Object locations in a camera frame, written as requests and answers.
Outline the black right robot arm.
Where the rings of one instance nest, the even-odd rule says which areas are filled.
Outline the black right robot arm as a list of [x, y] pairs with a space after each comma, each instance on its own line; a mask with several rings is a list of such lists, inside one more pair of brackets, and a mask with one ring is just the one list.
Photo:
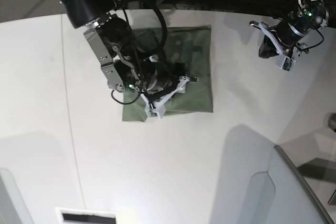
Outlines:
[[190, 81], [183, 65], [169, 66], [160, 56], [168, 30], [158, 7], [149, 2], [161, 25], [161, 40], [148, 51], [140, 49], [128, 18], [112, 11], [124, 10], [130, 2], [147, 0], [60, 0], [74, 28], [86, 27], [84, 37], [100, 61], [101, 71], [113, 92], [132, 92], [148, 104], [164, 103], [184, 93]]

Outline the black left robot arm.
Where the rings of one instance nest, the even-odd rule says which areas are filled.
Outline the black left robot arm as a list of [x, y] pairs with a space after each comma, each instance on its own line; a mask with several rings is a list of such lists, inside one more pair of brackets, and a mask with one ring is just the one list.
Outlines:
[[[294, 49], [308, 53], [310, 49], [320, 46], [324, 42], [324, 36], [320, 29], [327, 26], [330, 18], [324, 0], [289, 0], [291, 10], [282, 11], [271, 9], [271, 17], [280, 22], [267, 31], [274, 35], [276, 42], [285, 53], [292, 54]], [[312, 46], [305, 46], [299, 41], [311, 30], [317, 31], [321, 41]]]

